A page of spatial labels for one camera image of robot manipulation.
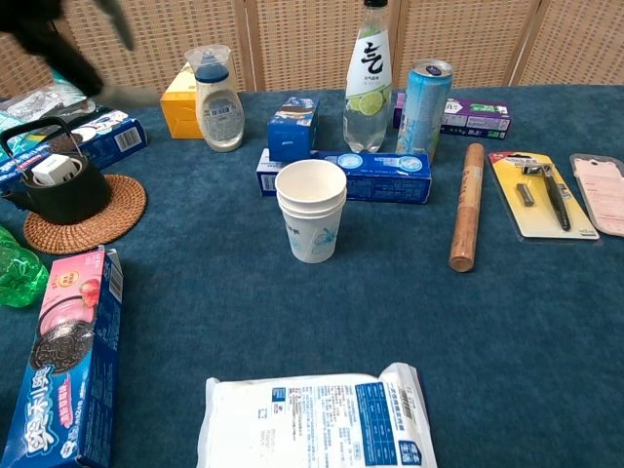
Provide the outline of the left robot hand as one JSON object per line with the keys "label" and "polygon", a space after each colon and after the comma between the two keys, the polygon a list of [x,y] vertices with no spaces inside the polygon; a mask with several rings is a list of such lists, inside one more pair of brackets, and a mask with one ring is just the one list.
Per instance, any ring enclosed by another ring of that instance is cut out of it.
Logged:
{"label": "left robot hand", "polygon": [[54,22],[63,17],[60,1],[3,1],[1,31],[38,56],[94,102],[110,108],[141,108],[159,103],[153,88],[121,86],[104,81],[92,64],[60,33]]}

